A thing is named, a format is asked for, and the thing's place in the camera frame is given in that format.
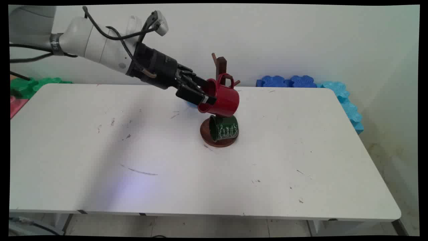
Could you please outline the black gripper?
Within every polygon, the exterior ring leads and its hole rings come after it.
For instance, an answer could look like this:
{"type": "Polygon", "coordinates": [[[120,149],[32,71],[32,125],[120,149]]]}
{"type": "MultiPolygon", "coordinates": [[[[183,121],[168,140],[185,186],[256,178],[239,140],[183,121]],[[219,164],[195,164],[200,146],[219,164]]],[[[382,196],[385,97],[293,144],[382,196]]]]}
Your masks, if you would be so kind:
{"type": "Polygon", "coordinates": [[[172,57],[143,43],[136,46],[126,75],[139,78],[142,82],[164,90],[176,87],[176,96],[194,105],[200,103],[214,105],[217,102],[215,96],[195,90],[199,87],[206,87],[207,80],[199,77],[192,69],[178,64],[172,57]],[[176,80],[178,76],[184,83],[176,80]]]}

